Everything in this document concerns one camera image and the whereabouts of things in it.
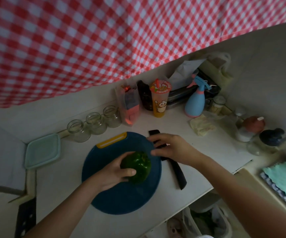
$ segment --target cartoon cow logo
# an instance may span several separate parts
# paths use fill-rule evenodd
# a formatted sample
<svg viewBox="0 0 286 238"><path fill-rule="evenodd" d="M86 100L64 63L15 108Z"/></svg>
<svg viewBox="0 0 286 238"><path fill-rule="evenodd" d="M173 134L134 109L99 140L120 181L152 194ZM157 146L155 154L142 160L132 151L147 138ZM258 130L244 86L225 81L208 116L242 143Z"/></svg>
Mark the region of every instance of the cartoon cow logo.
<svg viewBox="0 0 286 238"><path fill-rule="evenodd" d="M156 110L158 113L163 113L166 109L167 101L163 100L162 102L158 103L157 100L155 100Z"/></svg>

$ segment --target blue spray bottle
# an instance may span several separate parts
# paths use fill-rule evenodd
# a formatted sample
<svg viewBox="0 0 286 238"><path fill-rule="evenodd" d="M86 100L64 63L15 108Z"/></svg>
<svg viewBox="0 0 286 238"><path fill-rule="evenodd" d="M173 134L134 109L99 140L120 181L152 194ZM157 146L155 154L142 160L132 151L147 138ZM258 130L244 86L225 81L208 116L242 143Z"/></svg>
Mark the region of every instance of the blue spray bottle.
<svg viewBox="0 0 286 238"><path fill-rule="evenodd" d="M210 90L211 87L205 82L202 78L192 75L194 81L188 86L198 85L199 88L190 96L189 100L185 105L185 114L190 118L196 118L201 115L201 112L204 110L205 106L205 88Z"/></svg>

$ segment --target yellow handle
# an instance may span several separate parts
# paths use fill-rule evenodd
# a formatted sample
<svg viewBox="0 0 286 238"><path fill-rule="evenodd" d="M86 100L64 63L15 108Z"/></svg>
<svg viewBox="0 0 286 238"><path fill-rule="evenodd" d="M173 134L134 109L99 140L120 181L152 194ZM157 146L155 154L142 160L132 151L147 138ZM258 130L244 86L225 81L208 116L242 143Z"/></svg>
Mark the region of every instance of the yellow handle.
<svg viewBox="0 0 286 238"><path fill-rule="evenodd" d="M125 139L126 136L127 136L127 132L124 132L124 133L121 133L121 134L119 134L117 136L114 136L113 138L110 138L110 139L108 139L106 141L103 141L103 142L97 144L96 146L98 148L105 148L105 147L107 147L107 146L109 146L111 144L114 144L114 143L116 143L116 142L118 142L120 140Z"/></svg>

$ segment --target green bell pepper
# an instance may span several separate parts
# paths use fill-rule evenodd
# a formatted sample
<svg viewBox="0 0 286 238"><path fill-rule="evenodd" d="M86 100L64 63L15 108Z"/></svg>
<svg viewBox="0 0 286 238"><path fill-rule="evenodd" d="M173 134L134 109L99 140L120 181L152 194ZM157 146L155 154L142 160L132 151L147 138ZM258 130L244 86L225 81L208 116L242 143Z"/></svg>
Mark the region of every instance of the green bell pepper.
<svg viewBox="0 0 286 238"><path fill-rule="evenodd" d="M131 177L127 177L129 182L133 184L142 183L149 175L151 171L151 161L144 152L135 152L126 156L121 164L120 168L132 168L136 170L136 174Z"/></svg>

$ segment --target mint green lid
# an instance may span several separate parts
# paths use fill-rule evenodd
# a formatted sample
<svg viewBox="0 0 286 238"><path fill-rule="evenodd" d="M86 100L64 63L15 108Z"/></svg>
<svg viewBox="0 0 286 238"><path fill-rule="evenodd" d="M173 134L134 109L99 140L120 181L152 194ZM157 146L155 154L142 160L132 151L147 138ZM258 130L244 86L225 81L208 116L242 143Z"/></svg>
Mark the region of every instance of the mint green lid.
<svg viewBox="0 0 286 238"><path fill-rule="evenodd" d="M26 149L25 168L36 169L57 160L60 156L60 137L51 134L30 142Z"/></svg>

